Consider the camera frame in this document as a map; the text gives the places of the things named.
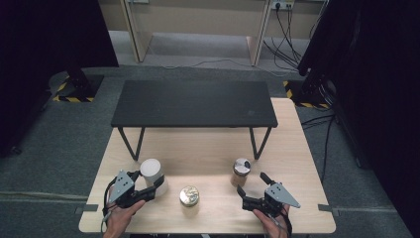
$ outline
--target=cup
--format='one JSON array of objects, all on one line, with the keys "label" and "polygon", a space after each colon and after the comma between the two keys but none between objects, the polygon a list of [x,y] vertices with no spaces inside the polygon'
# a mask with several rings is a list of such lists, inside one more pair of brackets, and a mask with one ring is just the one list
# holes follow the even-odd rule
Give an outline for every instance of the cup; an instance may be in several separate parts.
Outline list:
[{"label": "cup", "polygon": [[[140,172],[145,178],[146,186],[154,185],[154,182],[163,176],[160,162],[157,159],[147,159],[140,165]],[[164,178],[163,184],[157,188],[156,196],[161,196],[167,191],[167,177]]]}]

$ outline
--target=yellow black warning tape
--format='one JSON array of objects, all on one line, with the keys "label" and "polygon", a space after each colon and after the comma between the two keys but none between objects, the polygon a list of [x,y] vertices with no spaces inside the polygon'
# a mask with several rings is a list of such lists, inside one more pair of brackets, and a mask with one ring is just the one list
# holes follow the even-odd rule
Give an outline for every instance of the yellow black warning tape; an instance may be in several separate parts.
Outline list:
[{"label": "yellow black warning tape", "polygon": [[287,98],[291,99],[294,102],[295,106],[297,106],[297,107],[329,108],[329,105],[327,103],[312,103],[312,102],[297,101],[297,99],[295,98],[295,96],[293,94],[293,91],[290,87],[289,81],[284,81],[283,85],[284,85],[284,89],[286,90]]},{"label": "yellow black warning tape", "polygon": [[69,76],[59,86],[58,91],[55,94],[53,101],[66,101],[66,102],[92,102],[94,97],[71,97],[71,96],[60,96],[59,94],[65,89],[69,82]]}]

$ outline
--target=power outlet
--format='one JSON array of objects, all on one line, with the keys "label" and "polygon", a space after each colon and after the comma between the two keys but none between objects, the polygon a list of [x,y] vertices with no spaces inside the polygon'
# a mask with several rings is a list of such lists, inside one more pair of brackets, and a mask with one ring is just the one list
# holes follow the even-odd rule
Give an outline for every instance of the power outlet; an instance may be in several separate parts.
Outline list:
[{"label": "power outlet", "polygon": [[277,4],[280,5],[279,10],[292,10],[294,0],[273,0],[271,4],[271,9],[277,9]]}]

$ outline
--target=human hand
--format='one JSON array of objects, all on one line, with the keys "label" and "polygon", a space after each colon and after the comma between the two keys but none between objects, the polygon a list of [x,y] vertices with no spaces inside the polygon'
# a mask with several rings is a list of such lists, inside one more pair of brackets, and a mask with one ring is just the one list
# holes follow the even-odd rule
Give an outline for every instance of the human hand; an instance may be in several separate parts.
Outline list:
[{"label": "human hand", "polygon": [[[281,213],[283,215],[287,215],[289,209],[290,209],[290,205],[284,204],[284,209],[281,210]],[[274,224],[271,218],[267,217],[261,211],[254,209],[253,213],[261,221],[263,230],[265,231],[265,233],[269,235],[270,238],[287,238],[288,237],[286,222],[284,221],[284,218],[282,215],[275,217],[275,220],[282,227],[282,229],[280,229],[276,224]]]},{"label": "human hand", "polygon": [[144,200],[140,200],[128,208],[121,208],[115,203],[107,204],[109,207],[108,212],[111,212],[107,221],[107,229],[104,233],[104,238],[117,238],[120,237],[130,224],[132,216],[136,214],[140,208],[145,205]]}]

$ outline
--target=wrist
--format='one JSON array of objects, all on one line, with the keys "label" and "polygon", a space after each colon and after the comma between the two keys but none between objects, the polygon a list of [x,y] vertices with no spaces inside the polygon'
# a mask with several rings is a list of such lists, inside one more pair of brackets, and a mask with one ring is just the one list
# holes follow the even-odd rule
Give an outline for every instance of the wrist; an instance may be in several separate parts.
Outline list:
[{"label": "wrist", "polygon": [[118,238],[118,237],[120,237],[120,235],[112,231],[111,229],[107,229],[103,236],[103,238]]}]

